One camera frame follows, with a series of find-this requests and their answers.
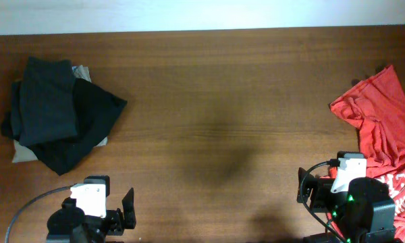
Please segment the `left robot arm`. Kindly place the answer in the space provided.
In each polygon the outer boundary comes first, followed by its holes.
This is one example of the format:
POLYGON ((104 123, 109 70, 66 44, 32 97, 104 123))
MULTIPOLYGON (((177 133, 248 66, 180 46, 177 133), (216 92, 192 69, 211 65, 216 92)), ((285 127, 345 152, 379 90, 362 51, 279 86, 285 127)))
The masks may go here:
POLYGON ((136 227, 134 189, 122 199, 122 208, 106 209, 106 186, 76 184, 47 222, 47 243, 104 243, 108 236, 122 236, 136 227))

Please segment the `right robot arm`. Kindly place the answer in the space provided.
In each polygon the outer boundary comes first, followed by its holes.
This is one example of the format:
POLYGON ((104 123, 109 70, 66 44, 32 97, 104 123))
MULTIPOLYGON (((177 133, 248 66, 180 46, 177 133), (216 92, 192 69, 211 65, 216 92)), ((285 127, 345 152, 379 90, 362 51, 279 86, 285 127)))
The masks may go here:
POLYGON ((356 178, 347 192, 331 191, 334 180, 316 178, 311 169, 298 170, 297 202, 325 228, 304 242, 401 242, 394 226, 395 202, 388 185, 373 178, 356 178))

